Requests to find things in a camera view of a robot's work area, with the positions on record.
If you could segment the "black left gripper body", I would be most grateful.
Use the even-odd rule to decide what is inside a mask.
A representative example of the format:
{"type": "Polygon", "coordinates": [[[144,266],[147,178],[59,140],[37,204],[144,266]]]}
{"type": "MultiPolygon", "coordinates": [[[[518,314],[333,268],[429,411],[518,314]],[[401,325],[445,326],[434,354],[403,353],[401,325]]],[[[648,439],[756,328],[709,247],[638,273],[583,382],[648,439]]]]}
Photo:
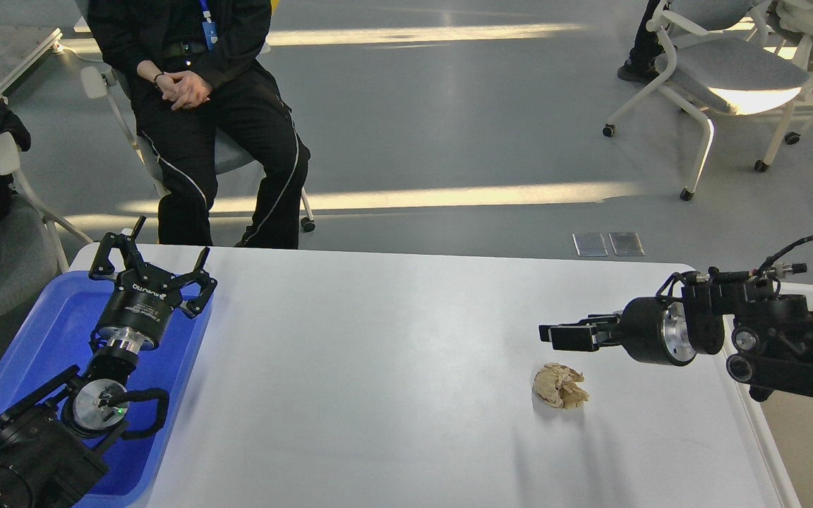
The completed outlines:
{"type": "Polygon", "coordinates": [[[195,276],[195,272],[174,274],[152,263],[122,271],[90,334],[91,351],[106,346],[127,351],[159,348],[174,309],[181,305],[181,290],[195,276]]]}

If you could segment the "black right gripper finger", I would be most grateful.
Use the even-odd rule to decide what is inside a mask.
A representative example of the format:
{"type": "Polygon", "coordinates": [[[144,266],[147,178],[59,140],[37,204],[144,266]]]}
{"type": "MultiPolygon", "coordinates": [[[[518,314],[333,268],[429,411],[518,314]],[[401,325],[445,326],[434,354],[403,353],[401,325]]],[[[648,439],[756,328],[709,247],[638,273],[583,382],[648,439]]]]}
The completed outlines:
{"type": "Polygon", "coordinates": [[[539,340],[543,343],[551,343],[551,327],[552,326],[597,326],[597,328],[606,328],[613,333],[613,329],[620,324],[620,314],[590,314],[586,318],[578,322],[565,322],[559,325],[539,325],[538,336],[539,340]]]}
{"type": "Polygon", "coordinates": [[[597,326],[552,326],[551,346],[556,351],[599,351],[619,346],[612,331],[597,326]]]}

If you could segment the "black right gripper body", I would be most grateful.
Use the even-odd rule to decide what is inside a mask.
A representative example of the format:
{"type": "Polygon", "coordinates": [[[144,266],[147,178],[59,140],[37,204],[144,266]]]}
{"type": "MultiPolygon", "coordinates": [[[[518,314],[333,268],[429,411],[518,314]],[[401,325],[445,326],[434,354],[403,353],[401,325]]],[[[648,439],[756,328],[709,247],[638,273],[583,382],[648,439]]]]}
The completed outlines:
{"type": "Polygon", "coordinates": [[[686,366],[697,352],[689,342],[681,302],[638,297],[623,309],[614,337],[626,353],[642,363],[686,366]]]}

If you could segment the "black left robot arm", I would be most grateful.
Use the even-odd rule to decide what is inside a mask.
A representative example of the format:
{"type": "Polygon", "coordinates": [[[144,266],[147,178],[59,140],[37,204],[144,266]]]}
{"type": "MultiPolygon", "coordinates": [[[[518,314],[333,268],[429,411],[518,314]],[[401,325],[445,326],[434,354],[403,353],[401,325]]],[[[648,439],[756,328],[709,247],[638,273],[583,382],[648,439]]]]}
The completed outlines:
{"type": "Polygon", "coordinates": [[[87,274],[46,286],[0,362],[0,507],[121,507],[154,479],[217,280],[106,234],[87,274]]]}

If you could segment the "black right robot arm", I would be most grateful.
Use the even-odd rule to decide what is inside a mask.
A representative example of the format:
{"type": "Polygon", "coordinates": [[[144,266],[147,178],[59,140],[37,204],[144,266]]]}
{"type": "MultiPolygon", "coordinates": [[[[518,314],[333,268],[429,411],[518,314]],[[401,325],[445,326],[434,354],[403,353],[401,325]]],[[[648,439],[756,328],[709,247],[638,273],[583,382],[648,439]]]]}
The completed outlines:
{"type": "Polygon", "coordinates": [[[748,271],[674,272],[654,296],[637,297],[622,312],[539,325],[540,340],[558,351],[620,346],[641,363],[682,367],[697,354],[719,353],[729,339],[735,353],[727,373],[752,399],[774,392],[813,398],[813,310],[806,296],[781,293],[787,274],[807,269],[781,258],[810,241],[813,235],[800,238],[748,271]]]}

